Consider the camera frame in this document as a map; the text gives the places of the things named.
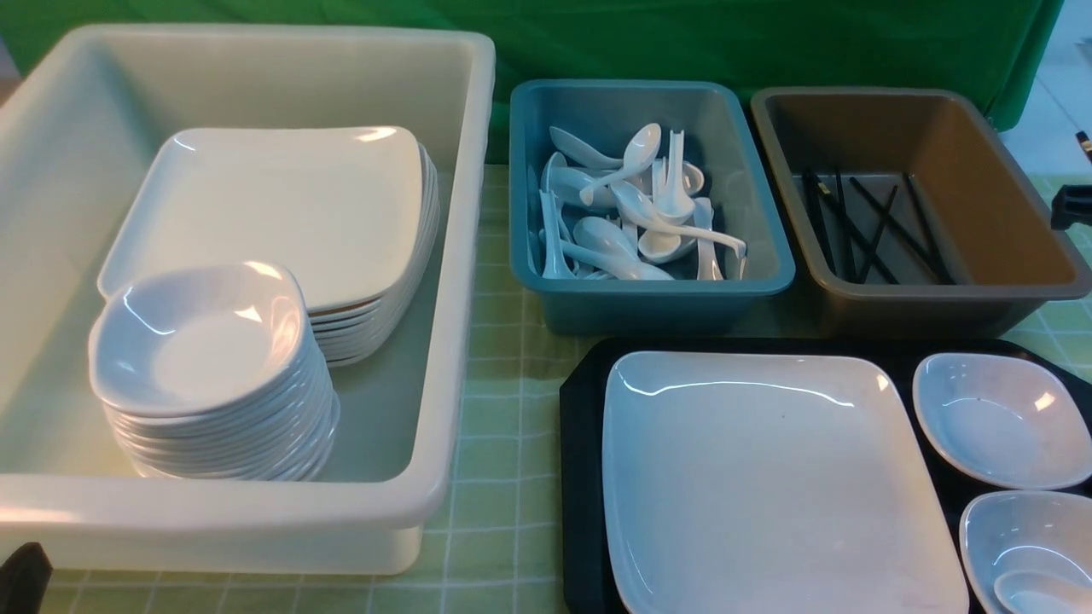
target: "tiled floor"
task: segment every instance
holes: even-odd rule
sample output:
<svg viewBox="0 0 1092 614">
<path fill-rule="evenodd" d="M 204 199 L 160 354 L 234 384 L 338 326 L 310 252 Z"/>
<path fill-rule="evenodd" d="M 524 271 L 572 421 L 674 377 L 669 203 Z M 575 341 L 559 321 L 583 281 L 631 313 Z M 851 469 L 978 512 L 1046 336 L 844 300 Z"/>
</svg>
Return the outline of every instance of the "tiled floor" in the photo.
<svg viewBox="0 0 1092 614">
<path fill-rule="evenodd" d="M 1070 175 L 1092 165 L 1077 145 L 1092 133 L 1092 61 L 1078 46 L 1092 37 L 1092 0 L 1066 0 L 1020 123 L 1001 134 L 1024 173 Z"/>
</svg>

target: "plastic spoon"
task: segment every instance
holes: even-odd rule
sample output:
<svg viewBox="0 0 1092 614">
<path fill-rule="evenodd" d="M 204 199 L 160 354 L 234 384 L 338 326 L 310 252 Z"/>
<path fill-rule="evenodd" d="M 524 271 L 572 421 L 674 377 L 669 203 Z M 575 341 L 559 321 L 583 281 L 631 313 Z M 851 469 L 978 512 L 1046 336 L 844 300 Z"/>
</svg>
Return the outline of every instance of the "plastic spoon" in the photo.
<svg viewBox="0 0 1092 614">
<path fill-rule="evenodd" d="M 606 256 L 598 251 L 584 249 L 569 241 L 561 241 L 561 249 L 569 258 L 580 260 L 596 269 L 602 269 L 619 280 L 669 281 L 675 279 L 652 264 L 645 264 L 638 260 Z"/>
<path fill-rule="evenodd" d="M 672 132 L 667 145 L 667 185 L 658 199 L 653 199 L 665 222 L 681 224 L 693 215 L 693 200 L 682 186 L 682 132 Z"/>
<path fill-rule="evenodd" d="M 561 236 L 557 227 L 557 202 L 553 192 L 538 190 L 538 201 L 543 210 L 543 231 L 545 233 L 546 262 L 543 265 L 543 278 L 547 280 L 571 280 L 574 278 L 569 265 L 565 263 L 561 250 Z"/>
<path fill-rule="evenodd" d="M 629 240 L 629 245 L 633 246 L 633 249 L 637 249 L 637 224 L 630 222 L 626 217 L 619 217 L 618 221 L 621 223 L 621 233 L 626 235 L 626 239 Z"/>
<path fill-rule="evenodd" d="M 577 245 L 615 258 L 640 260 L 621 228 L 602 217 L 587 216 L 572 228 Z"/>
<path fill-rule="evenodd" d="M 693 199 L 693 224 L 705 229 L 713 229 L 713 203 L 708 198 Z M 698 241 L 698 279 L 699 280 L 723 280 L 721 265 L 716 262 L 716 249 L 713 244 L 701 239 Z"/>
<path fill-rule="evenodd" d="M 653 179 L 657 176 L 656 166 L 658 165 L 663 168 L 665 163 L 665 158 L 657 157 L 655 162 L 652 163 L 652 167 L 648 173 L 634 175 L 626 180 L 633 184 L 638 188 L 641 188 L 642 192 L 651 196 L 652 187 L 654 185 Z M 661 176 L 661 181 L 666 181 L 666 175 Z M 682 187 L 686 189 L 687 196 L 691 197 L 700 192 L 701 189 L 705 187 L 705 174 L 702 173 L 700 168 L 685 160 L 682 161 Z"/>
<path fill-rule="evenodd" d="M 657 233 L 693 237 L 696 239 L 707 239 L 727 246 L 735 252 L 736 258 L 739 259 L 739 265 L 743 268 L 744 260 L 747 258 L 746 243 L 731 235 L 725 235 L 724 233 L 714 233 L 713 231 L 695 228 L 691 226 L 673 226 L 663 222 L 658 217 L 643 214 L 642 211 L 650 206 L 649 203 L 651 201 L 649 201 L 649 197 L 644 196 L 644 193 L 637 189 L 637 187 L 625 181 L 613 184 L 610 186 L 610 191 L 614 192 L 615 198 L 618 200 L 618 209 L 621 211 L 622 215 L 632 220 L 638 226 L 643 226 L 645 229 Z"/>
<path fill-rule="evenodd" d="M 640 200 L 638 201 L 642 206 L 645 206 L 641 211 L 641 214 L 645 217 L 655 217 L 656 212 L 653 206 L 649 206 L 660 197 L 661 192 L 664 191 L 664 185 L 667 181 L 667 174 L 664 169 L 664 160 L 656 158 L 652 163 L 651 174 L 649 176 L 649 182 L 652 193 L 652 200 Z M 622 212 L 622 220 L 627 224 L 632 225 L 633 232 L 637 232 L 637 224 L 632 220 L 626 216 Z M 682 245 L 681 237 L 677 235 L 665 235 L 663 233 L 656 233 L 654 231 L 646 231 L 641 238 L 637 241 L 637 248 L 640 250 L 641 255 L 644 256 L 646 260 L 655 264 L 663 264 L 674 260 L 674 255 L 679 251 Z"/>
<path fill-rule="evenodd" d="M 621 156 L 621 168 L 606 177 L 600 177 L 594 184 L 582 188 L 580 190 L 580 201 L 586 205 L 591 205 L 595 200 L 596 189 L 644 173 L 646 168 L 652 166 L 652 161 L 656 160 L 656 154 L 660 153 L 660 138 L 661 130 L 658 123 L 649 123 L 638 130 L 637 134 L 633 134 L 633 138 L 629 140 L 629 144 L 626 145 L 626 153 Z"/>
<path fill-rule="evenodd" d="M 554 168 L 550 173 L 549 191 L 557 194 L 557 198 L 565 204 L 585 206 L 584 202 L 581 201 L 581 196 L 584 188 L 592 186 L 594 182 L 595 179 L 587 173 L 579 168 L 565 166 Z M 614 194 L 605 187 L 595 189 L 592 194 L 591 203 L 587 205 L 592 209 L 606 211 L 617 206 Z"/>
<path fill-rule="evenodd" d="M 556 126 L 549 127 L 549 140 L 559 152 L 581 166 L 609 169 L 621 167 L 621 161 L 617 157 L 603 155 L 595 147 Z"/>
<path fill-rule="evenodd" d="M 561 155 L 560 152 L 554 152 L 554 155 L 549 156 L 549 160 L 546 161 L 546 166 L 543 168 L 543 176 L 542 180 L 539 181 L 539 189 L 546 192 L 550 191 L 549 185 L 554 177 L 554 170 L 557 168 L 566 168 L 568 166 L 569 164 L 565 162 L 565 156 Z M 557 229 L 561 232 L 562 239 L 571 241 L 572 234 L 569 233 L 569 226 L 566 225 L 565 219 L 561 216 L 562 203 L 558 202 L 557 205 L 558 205 Z M 580 276 L 580 262 L 573 262 L 572 273 L 577 276 Z"/>
<path fill-rule="evenodd" d="M 1092 612 L 1092 588 L 1054 574 L 1009 571 L 994 580 L 994 594 L 1013 614 Z"/>
</svg>

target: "white square plate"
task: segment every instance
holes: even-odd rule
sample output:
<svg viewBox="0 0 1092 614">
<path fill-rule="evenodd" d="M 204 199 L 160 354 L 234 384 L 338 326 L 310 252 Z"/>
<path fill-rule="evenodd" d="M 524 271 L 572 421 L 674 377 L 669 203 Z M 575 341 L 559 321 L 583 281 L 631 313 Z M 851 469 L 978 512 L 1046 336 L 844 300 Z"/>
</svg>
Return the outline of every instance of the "white square plate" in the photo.
<svg viewBox="0 0 1092 614">
<path fill-rule="evenodd" d="M 275 262 L 309 311 L 382 295 L 405 273 L 423 197 L 402 128 L 179 132 L 159 150 L 98 290 L 174 269 Z"/>
<path fill-rule="evenodd" d="M 830 356 L 639 352 L 610 373 L 603 496 L 634 614 L 965 614 L 890 378 Z"/>
</svg>

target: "serving tray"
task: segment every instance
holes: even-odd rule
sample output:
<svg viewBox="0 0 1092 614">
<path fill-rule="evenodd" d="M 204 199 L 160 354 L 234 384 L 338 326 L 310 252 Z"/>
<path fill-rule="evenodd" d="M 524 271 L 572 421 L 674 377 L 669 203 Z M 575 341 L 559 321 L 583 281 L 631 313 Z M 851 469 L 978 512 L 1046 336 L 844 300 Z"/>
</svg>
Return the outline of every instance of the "serving tray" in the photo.
<svg viewBox="0 0 1092 614">
<path fill-rule="evenodd" d="M 976 496 L 999 491 L 948 464 L 929 445 L 913 411 L 911 385 L 925 357 L 938 352 L 975 352 L 1023 358 L 1055 374 L 1092 424 L 1092 385 L 1023 347 L 998 340 L 859 341 L 788 339 L 612 339 L 595 345 L 560 389 L 562 579 L 573 614 L 625 613 L 607 551 L 603 510 L 603 409 L 610 369 L 641 351 L 732 354 L 853 356 L 869 361 L 891 378 L 907 411 L 953 543 L 963 508 Z M 1092 480 L 1065 492 L 1092 495 Z M 968 587 L 971 613 L 983 609 Z"/>
</svg>

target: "green curtain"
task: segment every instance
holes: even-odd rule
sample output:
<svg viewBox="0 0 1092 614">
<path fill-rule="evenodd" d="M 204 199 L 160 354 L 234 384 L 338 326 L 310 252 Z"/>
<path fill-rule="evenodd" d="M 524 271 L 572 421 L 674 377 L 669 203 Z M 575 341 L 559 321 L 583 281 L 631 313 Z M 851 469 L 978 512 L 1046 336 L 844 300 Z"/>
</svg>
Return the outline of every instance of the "green curtain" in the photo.
<svg viewBox="0 0 1092 614">
<path fill-rule="evenodd" d="M 491 162 L 530 79 L 940 87 L 1000 130 L 1020 118 L 1064 0 L 5 0 L 24 72 L 69 29 L 104 22 L 354 24 L 467 29 L 497 45 Z"/>
</svg>

